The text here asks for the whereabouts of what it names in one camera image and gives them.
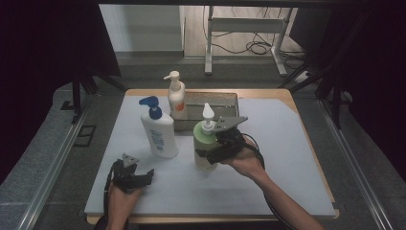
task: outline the white pump head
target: white pump head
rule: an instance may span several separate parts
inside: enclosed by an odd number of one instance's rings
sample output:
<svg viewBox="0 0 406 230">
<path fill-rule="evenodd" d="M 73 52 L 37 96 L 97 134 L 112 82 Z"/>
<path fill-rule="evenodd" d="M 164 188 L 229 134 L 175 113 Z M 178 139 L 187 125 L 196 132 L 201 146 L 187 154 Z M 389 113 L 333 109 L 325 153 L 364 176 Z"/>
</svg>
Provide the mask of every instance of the white pump head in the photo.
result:
<svg viewBox="0 0 406 230">
<path fill-rule="evenodd" d="M 212 121 L 214 117 L 214 111 L 210 107 L 208 103 L 204 103 L 203 109 L 203 118 L 204 122 L 202 123 L 202 131 L 206 135 L 210 135 L 213 133 L 213 128 L 215 126 L 215 122 Z"/>
<path fill-rule="evenodd" d="M 181 85 L 180 85 L 180 81 L 179 81 L 179 79 L 180 79 L 179 72 L 171 71 L 169 73 L 169 76 L 164 77 L 164 80 L 166 80 L 166 79 L 171 79 L 172 80 L 172 82 L 170 83 L 170 89 L 173 92 L 177 92 L 177 91 L 180 90 Z"/>
</svg>

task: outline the person's left hand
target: person's left hand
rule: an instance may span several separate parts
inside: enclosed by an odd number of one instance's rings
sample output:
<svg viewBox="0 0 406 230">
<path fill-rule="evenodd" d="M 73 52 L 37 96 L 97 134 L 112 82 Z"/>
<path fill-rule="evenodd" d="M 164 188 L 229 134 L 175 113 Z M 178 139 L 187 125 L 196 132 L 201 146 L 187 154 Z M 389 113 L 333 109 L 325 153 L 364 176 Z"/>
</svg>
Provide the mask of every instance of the person's left hand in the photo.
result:
<svg viewBox="0 0 406 230">
<path fill-rule="evenodd" d="M 143 188 L 139 188 L 131 194 L 126 194 L 114 184 L 110 185 L 107 230 L 124 229 L 125 222 L 134 210 L 135 204 L 142 192 Z"/>
</svg>

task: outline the white bottle with orange label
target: white bottle with orange label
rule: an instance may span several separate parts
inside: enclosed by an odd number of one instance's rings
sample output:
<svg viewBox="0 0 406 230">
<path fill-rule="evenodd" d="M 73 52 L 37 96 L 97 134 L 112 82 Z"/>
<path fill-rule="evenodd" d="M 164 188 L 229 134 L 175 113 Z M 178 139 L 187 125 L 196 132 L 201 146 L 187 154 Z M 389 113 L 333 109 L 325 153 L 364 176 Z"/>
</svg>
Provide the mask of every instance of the white bottle with orange label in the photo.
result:
<svg viewBox="0 0 406 230">
<path fill-rule="evenodd" d="M 170 116 L 174 120 L 188 120 L 188 110 L 186 107 L 185 84 L 179 80 L 177 71 L 171 71 L 164 80 L 171 79 L 168 100 L 170 106 Z"/>
</svg>

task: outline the wooden floor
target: wooden floor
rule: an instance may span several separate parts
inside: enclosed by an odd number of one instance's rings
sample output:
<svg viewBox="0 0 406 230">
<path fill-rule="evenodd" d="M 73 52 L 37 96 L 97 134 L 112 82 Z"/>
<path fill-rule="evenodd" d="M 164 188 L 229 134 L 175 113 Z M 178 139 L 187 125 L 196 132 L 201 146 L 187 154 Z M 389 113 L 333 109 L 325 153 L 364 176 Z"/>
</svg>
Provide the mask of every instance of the wooden floor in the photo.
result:
<svg viewBox="0 0 406 230">
<path fill-rule="evenodd" d="M 207 18 L 209 7 L 201 6 L 185 6 L 185 57 L 186 58 L 201 58 L 205 56 L 206 37 L 207 37 Z M 246 7 L 214 7 L 214 17 L 232 17 L 232 18 L 283 18 L 287 9 L 280 8 L 246 8 Z M 293 41 L 288 33 L 293 23 L 296 11 L 292 12 L 290 24 L 284 36 L 281 50 L 283 51 L 302 51 L 303 49 Z M 278 34 L 259 34 L 255 36 L 252 33 L 213 33 L 213 44 L 224 47 L 221 49 L 213 46 L 214 57 L 272 57 L 268 52 L 265 55 L 258 55 L 254 52 L 243 52 L 246 50 L 246 45 L 249 42 L 265 40 L 272 44 L 273 40 L 278 37 Z M 260 46 L 253 47 L 256 53 L 264 53 L 265 49 Z"/>
</svg>

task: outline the lotion bottle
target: lotion bottle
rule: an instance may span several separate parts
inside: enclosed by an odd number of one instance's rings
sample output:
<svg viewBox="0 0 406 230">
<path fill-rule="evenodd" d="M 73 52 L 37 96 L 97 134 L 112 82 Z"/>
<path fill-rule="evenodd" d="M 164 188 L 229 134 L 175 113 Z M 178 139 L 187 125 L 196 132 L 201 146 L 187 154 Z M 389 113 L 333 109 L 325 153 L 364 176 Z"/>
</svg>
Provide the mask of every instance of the lotion bottle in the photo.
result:
<svg viewBox="0 0 406 230">
<path fill-rule="evenodd" d="M 175 120 L 188 120 L 185 102 L 185 84 L 180 81 L 179 72 L 171 71 L 164 80 L 171 79 L 168 93 L 170 116 Z"/>
<path fill-rule="evenodd" d="M 155 96 L 141 99 L 139 103 L 149 106 L 149 112 L 141 116 L 141 121 L 147 133 L 151 152 L 164 158 L 176 156 L 179 151 L 175 142 L 173 119 L 162 112 Z"/>
<path fill-rule="evenodd" d="M 210 164 L 206 157 L 201 157 L 196 150 L 213 150 L 220 144 L 215 140 L 213 128 L 215 122 L 212 121 L 214 112 L 208 103 L 204 104 L 203 118 L 204 120 L 197 123 L 193 129 L 193 143 L 194 143 L 194 162 L 198 169 L 210 172 L 217 167 L 217 163 Z"/>
</svg>

